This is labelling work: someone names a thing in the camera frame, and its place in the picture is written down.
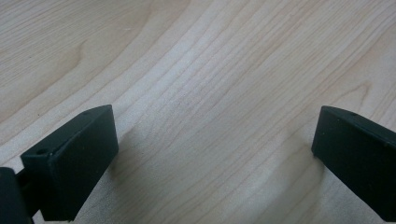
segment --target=wood grain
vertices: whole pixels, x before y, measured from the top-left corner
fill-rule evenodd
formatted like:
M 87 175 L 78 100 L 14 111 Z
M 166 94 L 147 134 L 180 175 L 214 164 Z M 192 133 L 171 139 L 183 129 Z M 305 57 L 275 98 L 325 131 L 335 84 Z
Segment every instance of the wood grain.
M 0 164 L 112 104 L 75 223 L 382 223 L 310 151 L 322 105 L 396 130 L 396 2 L 0 2 Z M 36 223 L 42 223 L 40 214 Z

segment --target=light wood surface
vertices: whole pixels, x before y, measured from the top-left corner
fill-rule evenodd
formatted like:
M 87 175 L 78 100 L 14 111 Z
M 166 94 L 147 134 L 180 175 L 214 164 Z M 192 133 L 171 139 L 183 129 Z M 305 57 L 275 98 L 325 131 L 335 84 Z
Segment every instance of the light wood surface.
M 0 165 L 112 104 L 75 223 L 382 223 L 310 147 L 322 105 L 396 130 L 395 4 L 3 0 Z

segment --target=black plastic corner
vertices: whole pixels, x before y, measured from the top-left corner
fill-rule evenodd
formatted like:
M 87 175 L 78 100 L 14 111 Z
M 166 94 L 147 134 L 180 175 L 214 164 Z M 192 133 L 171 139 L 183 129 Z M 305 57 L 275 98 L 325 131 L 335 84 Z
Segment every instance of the black plastic corner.
M 312 151 L 382 219 L 396 221 L 396 133 L 323 106 Z
M 87 110 L 21 155 L 46 221 L 74 220 L 118 153 L 111 105 Z

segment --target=black object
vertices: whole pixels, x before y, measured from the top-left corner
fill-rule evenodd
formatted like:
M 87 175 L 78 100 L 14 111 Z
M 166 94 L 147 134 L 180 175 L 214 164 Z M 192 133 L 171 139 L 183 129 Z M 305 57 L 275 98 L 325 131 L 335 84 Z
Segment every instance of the black object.
M 382 219 L 396 221 L 396 133 L 323 106 L 312 151 Z
M 17 177 L 0 169 L 0 223 L 74 220 L 118 150 L 111 105 L 77 115 L 21 155 Z

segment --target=small hole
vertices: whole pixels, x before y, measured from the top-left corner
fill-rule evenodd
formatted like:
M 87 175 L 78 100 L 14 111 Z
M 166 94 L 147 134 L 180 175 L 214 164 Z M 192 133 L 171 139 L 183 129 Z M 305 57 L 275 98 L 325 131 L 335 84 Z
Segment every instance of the small hole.
M 40 148 L 35 154 L 43 155 L 46 154 L 49 150 L 47 148 Z

